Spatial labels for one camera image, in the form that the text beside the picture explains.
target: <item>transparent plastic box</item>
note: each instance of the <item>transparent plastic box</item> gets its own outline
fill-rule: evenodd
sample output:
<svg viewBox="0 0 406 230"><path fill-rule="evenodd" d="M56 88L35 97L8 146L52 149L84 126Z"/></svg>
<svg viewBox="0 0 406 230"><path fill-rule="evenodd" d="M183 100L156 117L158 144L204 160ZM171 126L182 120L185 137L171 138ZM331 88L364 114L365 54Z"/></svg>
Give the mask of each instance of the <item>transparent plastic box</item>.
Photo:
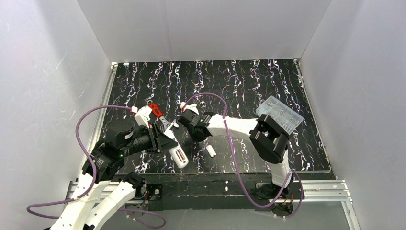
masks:
<svg viewBox="0 0 406 230"><path fill-rule="evenodd" d="M289 135L303 121L302 116L274 96L269 97L261 103L255 113L257 116L261 116L262 114L271 116Z"/></svg>

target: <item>purple cable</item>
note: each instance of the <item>purple cable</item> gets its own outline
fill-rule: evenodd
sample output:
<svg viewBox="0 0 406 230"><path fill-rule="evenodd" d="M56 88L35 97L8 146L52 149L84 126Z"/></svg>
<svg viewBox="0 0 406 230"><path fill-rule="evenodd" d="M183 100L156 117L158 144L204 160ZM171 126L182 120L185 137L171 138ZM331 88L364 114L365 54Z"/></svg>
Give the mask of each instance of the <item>purple cable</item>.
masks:
<svg viewBox="0 0 406 230"><path fill-rule="evenodd" d="M164 221L164 223L161 224L161 225L159 225L159 226L155 226L155 225L150 225L150 224L148 224L147 222L145 222L145 221L143 221L143 220L141 220L141 219L138 219L138 218L136 218L136 217L130 216L130 217L132 217L132 218L136 218L136 220L137 220L138 222L140 222L141 224L143 224L143 225L145 225L145 226L147 226L147 227L149 227L149 228L152 228L152 229L160 229L160 228L164 227L165 224L166 224L166 219L165 219L165 217L164 217L163 215L159 214L159 213L156 213L156 212L148 212L148 211L143 211L143 210L127 209L127 208L121 208L121 209L119 209L119 211L126 211L126 212L142 212L142 213L151 214L151 215L160 217L160 218Z"/></svg>
<svg viewBox="0 0 406 230"><path fill-rule="evenodd" d="M84 197L84 196L93 188L94 183L96 182L96 165L94 164L93 159L91 158L90 154L89 154L88 151L86 150L86 147L83 145L83 143L82 143L82 141L81 141L81 139L80 139L80 137L79 137L79 126L80 126L81 122L83 121L83 119L85 119L85 117L86 117L87 115L89 115L89 114L90 114L91 112L93 112L93 111L96 111L96 110L99 110L99 109L103 109L103 108L118 108L118 109L126 109L126 110L130 110L130 111L131 111L131 108L130 108L130 107L118 106L118 105L102 105L102 106L99 106L99 107L90 109L88 112L86 112L86 113L79 119L78 123L76 124L76 130L75 130L75 132L76 132L76 139L78 140L78 143L79 143L80 147L82 148L83 152L85 153L86 157L88 158L88 160L89 160L89 162L90 162L90 164L91 164L91 168L92 168L92 170L93 170L93 180L92 180L92 182L91 182L89 188L86 189L86 191L84 191L82 194L80 194L80 195L78 196L78 198ZM55 202L49 202L49 203L32 204L32 205L29 205L29 206L27 207L27 212L29 212L29 213L31 213L31 214L33 214L33 215L39 216L39 217L44 217L44 218L49 218L49 219L58 219L59 216L44 215L44 214L41 214L41 213L32 211L31 208L33 208L33 207L45 207L45 206L66 204L66 203L72 202L72 201L74 201L74 200L75 200L75 199L72 199L72 198L71 198L71 199L67 199L67 200L61 200L61 201L55 201Z"/></svg>
<svg viewBox="0 0 406 230"><path fill-rule="evenodd" d="M285 178L285 181L284 181L283 184L282 184L281 189L279 190L279 192L277 193L277 195L275 196L275 198L274 198L271 202L269 202L269 203L266 204L266 205L259 205L259 204L257 204L257 203L251 198L251 196L249 195L247 189L246 189L245 186L244 186L244 183L243 183L243 181L242 181L242 178L241 178L241 174L240 174L239 167L238 167L238 164L237 164L237 158L236 158L236 156L235 156L235 154L234 154L234 145L233 145L233 141L232 141L232 139L231 139L230 130L228 129L228 125L227 125L227 122L226 122L226 120L225 120L226 113L227 113L227 109L228 109L228 106L227 106L226 101L225 101L222 97L220 97L219 95L217 95L217 94L210 93L210 92L202 92L202 93L198 93L198 94L192 96L191 98L189 98L189 99L186 101L185 106L189 103L190 100L192 100L192 99L195 98L195 97L201 96L201 95L211 95L211 96L215 96L215 97L219 98L219 99L223 102L223 104L224 104L224 111L223 111L224 126L225 126L225 128L226 128L226 133L227 133L227 136L228 136L228 143L229 143L230 150L231 150L231 156L233 157L233 162L234 162L234 166L235 166L235 168L236 168L237 178L238 178L238 181L239 181L239 183L240 183L240 186L241 186L241 188L242 188L242 190L243 190L245 196L248 198L248 200L249 200L255 207L258 207L258 208L269 208L271 205L273 205L273 204L276 202L277 198L281 195L281 193L282 193L282 191L283 191L283 188L285 187L285 185L286 185L286 183L287 183L289 177L292 175L292 173L291 173L291 172L288 173L288 175L287 175L286 178ZM292 216L294 213L296 213L296 211L297 211L298 208L300 207L300 205L301 205L301 203L302 203L302 199L303 199L302 181L300 180L300 178L299 178L299 176L298 176L298 174L297 174L296 172L293 172L293 173L295 173L296 177L297 177L298 180L299 180L300 187L301 187L301 193L300 193L300 200L299 200L299 204L297 205L297 208L294 210L294 212L292 212L292 214L288 215L287 217L290 217L290 216Z"/></svg>

